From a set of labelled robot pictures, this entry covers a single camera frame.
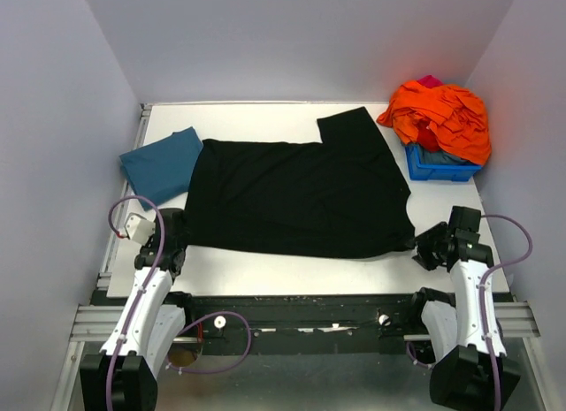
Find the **black t-shirt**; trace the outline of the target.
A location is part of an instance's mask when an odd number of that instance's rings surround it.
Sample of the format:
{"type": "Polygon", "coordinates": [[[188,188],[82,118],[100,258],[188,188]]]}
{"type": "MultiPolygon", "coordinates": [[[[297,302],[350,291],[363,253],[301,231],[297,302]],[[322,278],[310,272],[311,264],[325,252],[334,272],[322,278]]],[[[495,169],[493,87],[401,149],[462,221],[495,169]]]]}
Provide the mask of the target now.
{"type": "Polygon", "coordinates": [[[317,127],[312,143],[205,141],[184,210],[189,243],[339,259],[405,250],[409,186],[370,113],[317,127]]]}

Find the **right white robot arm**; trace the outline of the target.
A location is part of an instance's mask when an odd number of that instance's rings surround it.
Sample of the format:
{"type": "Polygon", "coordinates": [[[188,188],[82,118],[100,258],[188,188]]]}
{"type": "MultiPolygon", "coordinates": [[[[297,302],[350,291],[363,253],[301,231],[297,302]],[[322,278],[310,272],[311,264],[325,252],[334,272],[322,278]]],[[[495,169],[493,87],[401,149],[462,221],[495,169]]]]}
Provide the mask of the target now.
{"type": "Polygon", "coordinates": [[[407,311],[409,327],[428,332],[431,401],[453,410],[501,410],[520,381],[509,359],[493,299],[493,250],[481,243],[480,210],[454,206],[447,222],[416,236],[414,261],[426,270],[443,267],[455,290],[421,289],[407,311]]]}

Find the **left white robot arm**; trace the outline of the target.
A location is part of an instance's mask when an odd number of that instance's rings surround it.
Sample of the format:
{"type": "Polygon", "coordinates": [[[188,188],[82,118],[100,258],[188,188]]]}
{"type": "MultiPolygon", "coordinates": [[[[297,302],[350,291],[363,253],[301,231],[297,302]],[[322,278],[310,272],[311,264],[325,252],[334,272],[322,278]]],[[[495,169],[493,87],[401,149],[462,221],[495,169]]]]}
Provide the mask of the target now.
{"type": "Polygon", "coordinates": [[[153,410],[157,375],[176,335],[188,335],[195,312],[166,302],[185,262],[187,232],[181,209],[161,209],[155,232],[134,259],[134,282],[111,335],[83,356],[79,374],[86,410],[153,410]]]}

